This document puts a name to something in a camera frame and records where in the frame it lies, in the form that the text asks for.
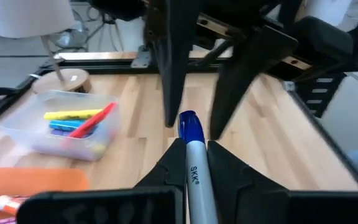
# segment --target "blue marker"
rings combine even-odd
[[[190,222],[218,224],[203,128],[194,111],[179,114],[178,132],[186,143]]]
[[[49,122],[49,127],[62,131],[74,131],[84,122],[85,120],[51,120]]]

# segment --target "red marker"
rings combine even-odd
[[[114,108],[115,105],[116,103],[108,104],[105,109],[103,109],[90,119],[86,120],[85,123],[83,123],[80,127],[74,130],[68,137],[82,138],[88,131],[92,130],[98,123],[100,123],[107,116],[107,114],[110,113],[110,111]]]

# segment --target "floor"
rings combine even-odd
[[[73,9],[87,21],[87,3],[73,3]],[[91,17],[97,17],[96,10],[90,11]],[[350,30],[358,23],[358,4],[352,5],[343,23],[339,26],[343,30]],[[86,22],[89,32],[100,26],[100,19]],[[118,21],[123,36],[122,45],[125,51],[137,51],[142,44],[143,21],[137,19],[131,22]],[[110,52],[122,50],[117,33],[113,27],[106,26],[89,42],[90,52]],[[41,41],[37,37],[26,39],[5,39],[0,37],[0,56],[35,55],[37,57],[0,58],[0,86],[14,87],[30,73],[46,61],[46,53]],[[358,73],[345,78],[336,93],[327,112],[321,118],[324,127],[329,131],[339,145],[347,151],[358,151]]]

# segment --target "lamp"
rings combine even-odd
[[[48,44],[48,35],[69,29],[74,16],[69,0],[0,0],[0,36],[24,38],[41,36],[54,72],[40,77],[32,89],[88,92],[88,72],[80,69],[60,70]]]

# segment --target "glue stick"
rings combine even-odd
[[[11,215],[16,215],[17,210],[22,204],[23,200],[13,198],[7,195],[0,196],[0,211]]]

